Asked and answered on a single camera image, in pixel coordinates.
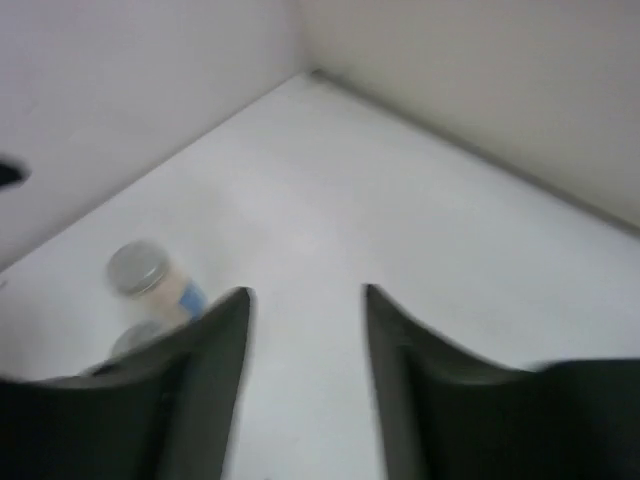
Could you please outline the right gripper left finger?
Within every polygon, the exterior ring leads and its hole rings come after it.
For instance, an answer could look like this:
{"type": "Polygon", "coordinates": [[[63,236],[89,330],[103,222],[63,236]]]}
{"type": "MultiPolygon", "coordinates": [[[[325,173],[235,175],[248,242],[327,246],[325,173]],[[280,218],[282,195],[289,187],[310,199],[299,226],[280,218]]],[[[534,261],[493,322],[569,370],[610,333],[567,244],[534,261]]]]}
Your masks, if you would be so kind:
{"type": "Polygon", "coordinates": [[[77,376],[1,381],[5,479],[219,479],[251,292],[77,376]]]}

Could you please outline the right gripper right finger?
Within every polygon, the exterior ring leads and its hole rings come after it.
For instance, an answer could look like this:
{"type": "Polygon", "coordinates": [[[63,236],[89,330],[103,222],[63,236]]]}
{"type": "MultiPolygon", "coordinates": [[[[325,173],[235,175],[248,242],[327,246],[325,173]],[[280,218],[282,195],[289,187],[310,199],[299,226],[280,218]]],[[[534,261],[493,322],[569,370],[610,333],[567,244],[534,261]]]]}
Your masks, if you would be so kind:
{"type": "Polygon", "coordinates": [[[635,479],[639,363],[580,359],[533,371],[479,357],[363,288],[391,479],[635,479]]]}

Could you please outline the white jar silver lid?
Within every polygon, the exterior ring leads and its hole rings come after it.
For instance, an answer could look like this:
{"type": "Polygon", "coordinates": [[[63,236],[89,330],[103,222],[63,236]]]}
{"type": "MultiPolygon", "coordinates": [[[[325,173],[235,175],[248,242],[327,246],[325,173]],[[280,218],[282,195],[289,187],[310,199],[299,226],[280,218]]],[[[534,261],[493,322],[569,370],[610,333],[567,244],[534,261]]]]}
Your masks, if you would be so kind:
{"type": "Polygon", "coordinates": [[[156,321],[144,321],[127,329],[118,337],[114,345],[111,347],[110,354],[103,362],[89,367],[81,372],[82,375],[92,375],[102,367],[107,366],[113,360],[119,359],[132,351],[139,349],[157,338],[163,336],[166,328],[156,321]]]}
{"type": "Polygon", "coordinates": [[[199,319],[208,306],[202,289],[165,249],[149,240],[119,248],[109,259],[106,274],[120,296],[139,306],[163,329],[199,319]]]}

